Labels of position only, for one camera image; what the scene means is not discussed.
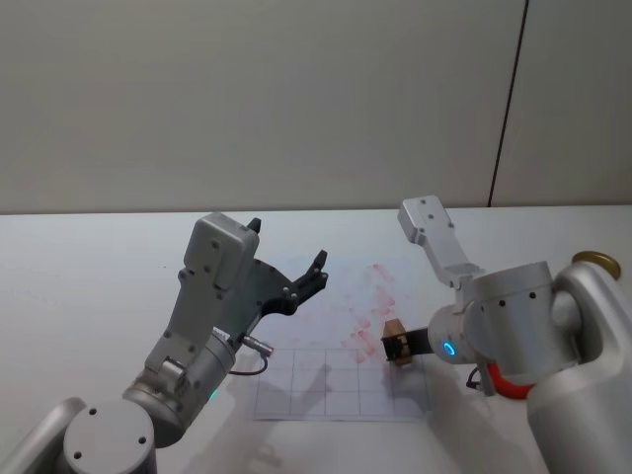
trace gray robot arm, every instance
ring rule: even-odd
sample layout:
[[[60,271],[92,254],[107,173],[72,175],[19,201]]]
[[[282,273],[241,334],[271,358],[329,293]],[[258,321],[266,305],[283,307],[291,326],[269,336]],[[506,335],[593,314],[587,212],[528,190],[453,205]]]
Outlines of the gray robot arm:
[[[242,346],[267,366],[273,348],[251,336],[261,319],[293,314],[327,283],[324,251],[294,281],[255,259],[260,226],[221,213],[200,219],[169,324],[123,399],[62,402],[0,464],[0,474],[154,474],[155,449],[183,436]]]
[[[528,421],[552,474],[630,472],[632,309],[614,279],[589,263],[554,280],[545,262],[482,275],[436,197],[405,200],[399,219],[457,294],[427,328],[384,338],[389,359],[434,353],[482,368],[495,361],[510,382],[535,384]]]

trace black cable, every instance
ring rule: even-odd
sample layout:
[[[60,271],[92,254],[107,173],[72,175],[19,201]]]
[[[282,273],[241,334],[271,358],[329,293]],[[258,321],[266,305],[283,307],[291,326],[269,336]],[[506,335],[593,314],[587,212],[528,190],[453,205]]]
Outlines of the black cable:
[[[474,381],[474,375],[476,374],[476,372],[478,372],[478,367],[474,367],[474,370],[472,370],[470,372],[470,376],[467,377],[467,382],[465,382],[465,386],[467,388],[472,388],[474,390],[478,390],[479,387],[481,386],[481,382],[475,382]]]
[[[268,358],[261,356],[261,360],[264,362],[264,366],[261,367],[259,370],[255,370],[254,372],[240,372],[238,370],[231,370],[228,373],[230,373],[231,375],[241,375],[243,377],[251,377],[253,375],[259,375],[260,373],[264,373],[266,369],[268,368]]]

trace red marks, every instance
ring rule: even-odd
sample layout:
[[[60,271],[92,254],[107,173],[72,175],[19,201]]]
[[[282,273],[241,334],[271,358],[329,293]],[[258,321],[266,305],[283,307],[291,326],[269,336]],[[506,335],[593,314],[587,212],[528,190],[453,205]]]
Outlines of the red marks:
[[[375,287],[375,307],[371,309],[371,315],[380,323],[385,323],[392,317],[395,299],[381,284]]]
[[[375,299],[379,306],[388,307],[395,304],[395,299],[393,299],[391,293],[381,284],[375,287]]]
[[[395,307],[395,298],[387,289],[389,282],[395,278],[392,274],[388,273],[386,269],[375,264],[366,268],[364,272],[369,281],[366,281],[369,288],[374,288],[373,292],[373,305],[372,307],[363,306],[361,309],[353,307],[353,304],[347,300],[349,305],[347,313],[352,317],[354,322],[353,331],[349,336],[340,342],[340,345],[344,349],[355,350],[355,361],[357,363],[363,363],[368,359],[382,360],[384,359],[384,353],[382,350],[382,343],[379,340],[379,336],[375,336],[371,333],[379,332],[381,334],[383,323],[389,319],[397,317],[397,310]],[[371,278],[371,275],[378,273],[383,281],[387,281],[384,284],[375,284],[375,277]]]
[[[364,316],[360,317],[357,320],[357,323],[360,324],[363,329],[371,327],[371,322],[368,319],[366,319]]]
[[[389,283],[395,281],[395,276],[393,276],[386,267],[381,264],[373,264],[371,267],[379,273],[379,275],[384,278],[384,281],[388,281]]]

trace white table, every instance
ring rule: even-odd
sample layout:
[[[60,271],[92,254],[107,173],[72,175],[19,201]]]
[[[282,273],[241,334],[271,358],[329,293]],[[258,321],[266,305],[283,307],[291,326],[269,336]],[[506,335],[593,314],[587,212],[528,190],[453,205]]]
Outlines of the white table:
[[[453,209],[469,258],[487,271],[578,251],[619,260],[632,294],[632,206]],[[0,457],[55,403],[116,399],[140,371],[179,289],[177,271],[200,213],[0,217]],[[415,265],[420,325],[452,295],[410,245],[395,210],[231,213],[263,219],[258,257],[406,257]],[[243,379],[228,380],[161,473],[546,472],[523,403],[464,387],[471,366],[428,356],[436,410],[426,423],[252,422]]]

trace grid paper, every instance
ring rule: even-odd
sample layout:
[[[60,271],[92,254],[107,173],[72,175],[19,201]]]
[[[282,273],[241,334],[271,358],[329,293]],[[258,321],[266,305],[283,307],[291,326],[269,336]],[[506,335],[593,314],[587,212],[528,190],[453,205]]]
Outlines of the grid paper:
[[[421,359],[399,368],[355,349],[280,349],[258,376],[254,418],[412,421],[429,411]]]

